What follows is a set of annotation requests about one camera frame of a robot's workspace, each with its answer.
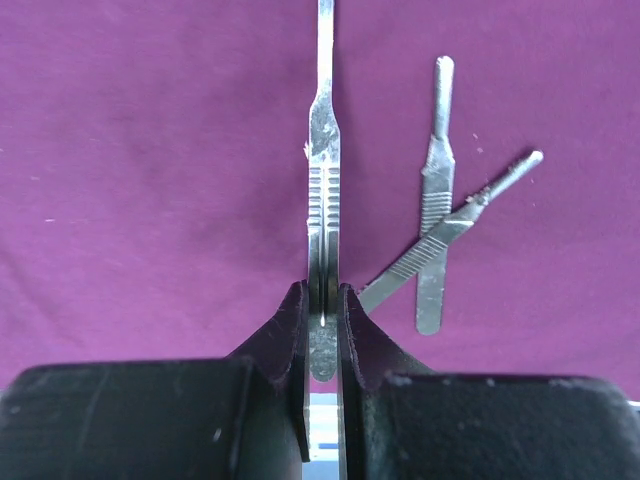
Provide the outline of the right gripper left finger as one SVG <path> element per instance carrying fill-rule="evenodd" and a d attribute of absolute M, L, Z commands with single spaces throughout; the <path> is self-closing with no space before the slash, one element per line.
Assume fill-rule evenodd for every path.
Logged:
<path fill-rule="evenodd" d="M 289 287 L 274 315 L 228 355 L 249 358 L 284 396 L 304 463 L 310 461 L 309 317 L 308 282 L 300 280 Z"/>

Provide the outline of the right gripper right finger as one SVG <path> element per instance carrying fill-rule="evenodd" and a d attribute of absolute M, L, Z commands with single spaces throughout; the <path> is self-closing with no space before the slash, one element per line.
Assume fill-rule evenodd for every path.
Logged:
<path fill-rule="evenodd" d="M 399 447 L 387 380 L 434 371 L 369 318 L 347 283 L 338 291 L 337 359 L 339 477 L 389 479 Z"/>

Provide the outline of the steel scalpel handle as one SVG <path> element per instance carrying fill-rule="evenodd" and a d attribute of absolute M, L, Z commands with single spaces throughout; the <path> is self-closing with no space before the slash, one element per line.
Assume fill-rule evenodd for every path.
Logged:
<path fill-rule="evenodd" d="M 317 88 L 309 110 L 308 286 L 309 368 L 319 382 L 337 369 L 341 207 L 341 134 L 333 106 L 335 2 L 317 3 Z"/>
<path fill-rule="evenodd" d="M 544 159 L 534 150 L 515 161 L 500 177 L 466 199 L 466 204 L 445 215 L 427 233 L 407 249 L 394 263 L 367 285 L 358 299 L 370 313 L 412 277 L 432 263 L 456 239 L 470 230 L 485 208 Z"/>
<path fill-rule="evenodd" d="M 432 133 L 421 170 L 421 235 L 448 215 L 452 208 L 455 159 L 449 140 L 449 125 L 454 69 L 451 57 L 436 59 Z M 416 328 L 422 335 L 433 335 L 441 328 L 446 267 L 447 253 L 442 252 L 418 274 Z"/>

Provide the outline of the purple cloth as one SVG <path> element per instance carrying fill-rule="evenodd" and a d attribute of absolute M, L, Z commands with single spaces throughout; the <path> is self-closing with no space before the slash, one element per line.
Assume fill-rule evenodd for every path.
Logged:
<path fill-rule="evenodd" d="M 1 380 L 218 357 L 307 264 L 312 1 L 1 5 Z M 374 321 L 441 371 L 583 374 L 639 394 L 639 5 L 340 1 L 340 278 L 416 237 L 436 57 L 456 64 L 463 200 L 544 162 L 450 249 L 441 330 L 414 283 Z"/>

